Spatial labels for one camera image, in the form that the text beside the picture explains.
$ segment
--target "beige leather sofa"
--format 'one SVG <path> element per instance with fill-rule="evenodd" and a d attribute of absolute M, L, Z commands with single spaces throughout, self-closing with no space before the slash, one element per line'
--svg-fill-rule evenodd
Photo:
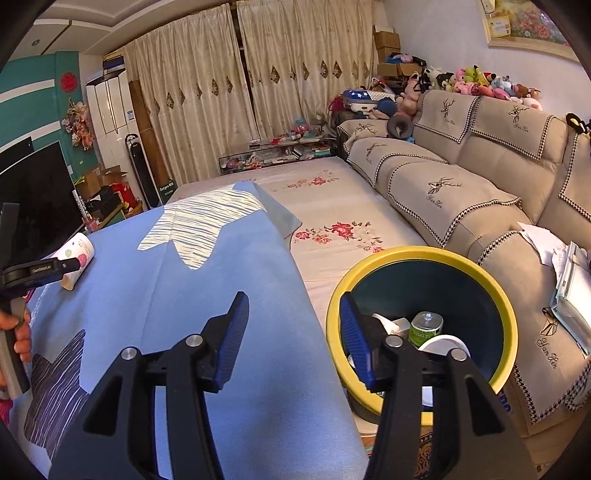
<path fill-rule="evenodd" d="M 591 251 L 589 139 L 522 105 L 439 90 L 414 123 L 410 144 L 384 138 L 385 121 L 345 122 L 348 162 L 429 245 L 478 263 L 507 293 L 519 342 L 501 397 L 542 476 L 589 410 L 591 361 L 543 312 L 556 275 L 519 223 Z"/>

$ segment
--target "finger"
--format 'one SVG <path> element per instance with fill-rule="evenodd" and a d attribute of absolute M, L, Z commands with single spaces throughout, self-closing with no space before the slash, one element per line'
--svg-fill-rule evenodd
<path fill-rule="evenodd" d="M 31 353 L 31 341 L 21 340 L 14 344 L 14 351 L 16 353 Z"/>
<path fill-rule="evenodd" d="M 31 339 L 31 327 L 27 323 L 22 323 L 14 329 L 14 333 L 17 337 L 17 342 L 20 340 Z"/>
<path fill-rule="evenodd" d="M 28 364 L 33 361 L 33 354 L 29 353 L 21 353 L 21 362 L 24 364 Z"/>
<path fill-rule="evenodd" d="M 17 318 L 0 310 L 0 330 L 12 330 L 17 325 Z"/>

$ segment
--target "curtain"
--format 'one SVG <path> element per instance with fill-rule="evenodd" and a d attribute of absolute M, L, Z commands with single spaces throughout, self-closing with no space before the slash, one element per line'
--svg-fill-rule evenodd
<path fill-rule="evenodd" d="M 219 157 L 259 137 L 228 4 L 143 35 L 124 58 L 177 184 L 218 176 Z"/>
<path fill-rule="evenodd" d="M 370 81 L 374 0 L 242 0 L 238 18 L 263 136 L 326 121 L 335 96 Z"/>

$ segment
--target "picture frame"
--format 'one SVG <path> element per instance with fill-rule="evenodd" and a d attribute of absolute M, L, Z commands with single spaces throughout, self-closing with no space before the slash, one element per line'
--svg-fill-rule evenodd
<path fill-rule="evenodd" d="M 482 0 L 476 0 L 482 16 L 489 48 L 513 48 L 545 53 L 580 63 L 573 49 L 554 25 L 550 17 L 527 0 L 496 0 L 495 13 L 486 14 Z M 508 19 L 511 33 L 497 37 L 492 34 L 491 20 L 497 18 L 497 27 Z"/>

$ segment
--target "silver bolt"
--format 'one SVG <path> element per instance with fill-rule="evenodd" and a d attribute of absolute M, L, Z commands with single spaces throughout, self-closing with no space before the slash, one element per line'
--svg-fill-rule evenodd
<path fill-rule="evenodd" d="M 196 347 L 203 343 L 203 337 L 201 335 L 191 335 L 185 340 L 188 346 Z"/>
<path fill-rule="evenodd" d="M 402 338 L 396 335 L 388 335 L 386 337 L 386 345 L 392 348 L 400 348 L 402 347 Z"/>
<path fill-rule="evenodd" d="M 137 354 L 138 351 L 130 346 L 121 352 L 121 358 L 123 360 L 131 360 L 132 358 L 135 358 Z"/>
<path fill-rule="evenodd" d="M 452 350 L 452 358 L 454 360 L 457 360 L 458 362 L 463 362 L 464 360 L 466 360 L 468 358 L 468 355 L 461 348 L 454 348 Z"/>

